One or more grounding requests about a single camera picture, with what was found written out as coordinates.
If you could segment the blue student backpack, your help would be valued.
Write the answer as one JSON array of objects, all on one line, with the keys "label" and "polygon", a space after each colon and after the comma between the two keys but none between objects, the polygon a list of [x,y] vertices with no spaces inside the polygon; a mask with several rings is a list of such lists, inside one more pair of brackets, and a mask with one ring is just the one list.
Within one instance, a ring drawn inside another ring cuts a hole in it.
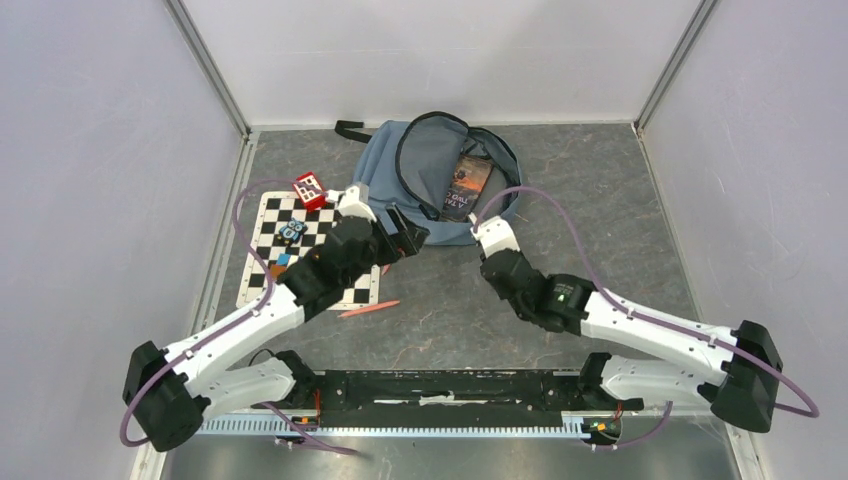
[{"label": "blue student backpack", "polygon": [[522,185],[524,172],[511,147],[497,134],[469,125],[442,111],[428,112],[411,121],[386,121],[374,133],[363,133],[361,121],[338,120],[335,132],[365,145],[355,166],[354,183],[369,188],[368,204],[389,222],[387,207],[395,204],[415,224],[430,231],[428,246],[471,245],[471,224],[444,216],[445,201],[463,157],[487,162],[491,172],[482,185],[472,212],[488,218],[514,217],[519,195],[511,193],[488,211],[485,203],[498,192]]}]

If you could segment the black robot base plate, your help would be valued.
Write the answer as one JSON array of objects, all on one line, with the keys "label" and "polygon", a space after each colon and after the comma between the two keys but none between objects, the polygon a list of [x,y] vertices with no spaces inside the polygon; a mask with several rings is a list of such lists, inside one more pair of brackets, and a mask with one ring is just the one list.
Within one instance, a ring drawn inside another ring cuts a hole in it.
[{"label": "black robot base plate", "polygon": [[641,411],[562,370],[326,370],[296,382],[280,410],[323,427],[555,427],[564,412]]}]

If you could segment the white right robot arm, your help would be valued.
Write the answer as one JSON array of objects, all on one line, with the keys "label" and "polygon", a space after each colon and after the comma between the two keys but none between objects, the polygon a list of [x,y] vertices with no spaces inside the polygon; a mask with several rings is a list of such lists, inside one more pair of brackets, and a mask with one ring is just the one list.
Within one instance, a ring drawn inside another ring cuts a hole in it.
[{"label": "white right robot arm", "polygon": [[[549,332],[610,341],[651,355],[645,362],[591,355],[577,382],[585,405],[689,403],[708,407],[738,428],[770,431],[779,382],[764,367],[782,371],[783,362],[765,326],[745,320],[732,329],[653,311],[664,322],[658,326],[637,312],[637,304],[600,291],[589,280],[542,274],[520,251],[503,250],[481,260],[482,277],[519,319]],[[755,365],[756,360],[764,366]]]}]

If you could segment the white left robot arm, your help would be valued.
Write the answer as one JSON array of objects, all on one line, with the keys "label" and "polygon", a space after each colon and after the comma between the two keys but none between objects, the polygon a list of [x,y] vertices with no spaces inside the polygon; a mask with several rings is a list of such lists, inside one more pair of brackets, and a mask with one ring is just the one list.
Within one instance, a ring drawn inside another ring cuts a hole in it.
[{"label": "white left robot arm", "polygon": [[262,402],[306,405],[313,379],[274,357],[250,368],[232,364],[266,341],[299,327],[338,303],[344,291],[373,266],[416,255],[428,229],[387,210],[390,233],[368,207],[343,213],[324,241],[268,281],[263,295],[211,327],[164,348],[147,341],[132,352],[119,428],[129,447],[151,443],[158,452],[176,448],[218,415]]}]

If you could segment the dark tale of cities book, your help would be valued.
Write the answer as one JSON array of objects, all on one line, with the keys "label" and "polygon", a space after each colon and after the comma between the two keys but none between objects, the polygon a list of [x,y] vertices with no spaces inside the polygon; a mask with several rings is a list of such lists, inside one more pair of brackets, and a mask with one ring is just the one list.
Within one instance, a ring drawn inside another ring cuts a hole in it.
[{"label": "dark tale of cities book", "polygon": [[464,222],[473,212],[491,175],[493,163],[488,158],[461,155],[448,187],[441,219]]}]

